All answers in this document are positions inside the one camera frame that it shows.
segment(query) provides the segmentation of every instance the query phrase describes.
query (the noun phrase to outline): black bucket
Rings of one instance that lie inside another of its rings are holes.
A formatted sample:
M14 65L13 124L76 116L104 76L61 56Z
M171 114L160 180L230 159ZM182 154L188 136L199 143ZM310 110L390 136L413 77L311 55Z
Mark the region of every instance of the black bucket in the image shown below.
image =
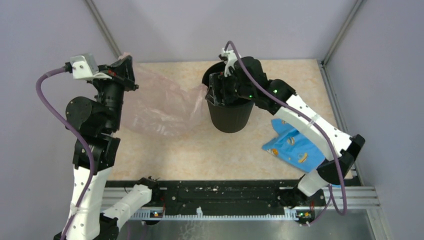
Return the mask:
M223 61L212 65L203 75L202 84L209 87L209 75L223 72L225 69ZM253 101L240 98L231 105L215 106L207 101L210 119L218 130L224 133L236 133L242 130L248 123L253 108Z

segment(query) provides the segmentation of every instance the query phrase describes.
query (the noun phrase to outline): plastic bag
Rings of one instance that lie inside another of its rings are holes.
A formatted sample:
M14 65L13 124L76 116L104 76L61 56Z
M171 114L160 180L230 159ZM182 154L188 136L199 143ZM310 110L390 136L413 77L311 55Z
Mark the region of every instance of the plastic bag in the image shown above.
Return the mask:
M175 81L133 63L136 91L125 92L121 125L139 134L177 136L202 119L207 87L185 91Z

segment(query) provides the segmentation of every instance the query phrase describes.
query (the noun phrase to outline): beige tabletop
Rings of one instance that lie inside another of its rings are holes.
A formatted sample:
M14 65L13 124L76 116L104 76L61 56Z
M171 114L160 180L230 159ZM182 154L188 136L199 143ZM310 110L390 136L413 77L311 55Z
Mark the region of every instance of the beige tabletop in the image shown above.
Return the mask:
M201 83L204 72L213 63L140 65L188 90ZM269 79L286 81L312 109L336 125L315 59L261 60L261 63ZM261 149L263 144L277 136L271 126L274 117L267 111L253 107L246 127L229 134L213 126L205 102L202 110L200 124L176 137L151 136L121 127L115 134L121 138L121 143L109 180L138 180L148 176L162 180L298 179L304 174Z

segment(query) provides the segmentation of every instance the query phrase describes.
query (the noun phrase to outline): metal rail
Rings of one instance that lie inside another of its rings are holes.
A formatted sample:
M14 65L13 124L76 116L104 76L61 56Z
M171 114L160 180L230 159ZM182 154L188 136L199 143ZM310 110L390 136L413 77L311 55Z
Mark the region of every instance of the metal rail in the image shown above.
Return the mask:
M113 55L115 56L116 59L118 59L118 57L122 55L122 52L119 49L118 44L113 38L111 32L109 31L108 26L103 20L102 15L100 15L100 12L96 7L96 4L93 2L93 0L84 0L84 3L87 6L88 10L90 11L91 15L93 16L94 21L98 26L98 29L103 35L104 40L106 40L107 45L109 46Z

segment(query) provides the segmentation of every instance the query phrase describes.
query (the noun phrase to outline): white cable clip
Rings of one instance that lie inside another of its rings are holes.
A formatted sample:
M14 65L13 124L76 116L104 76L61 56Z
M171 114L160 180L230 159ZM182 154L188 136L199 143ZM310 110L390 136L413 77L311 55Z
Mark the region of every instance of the white cable clip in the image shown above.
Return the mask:
M314 123L320 118L321 116L317 113L315 114L311 119L310 122L306 125L307 128L312 127L312 125L314 125Z
M75 214L77 214L78 207L77 207L77 206L75 206L75 204L73 204L72 202L70 203L70 207L69 207L69 209L70 209L70 214L71 214L71 215L75 215Z

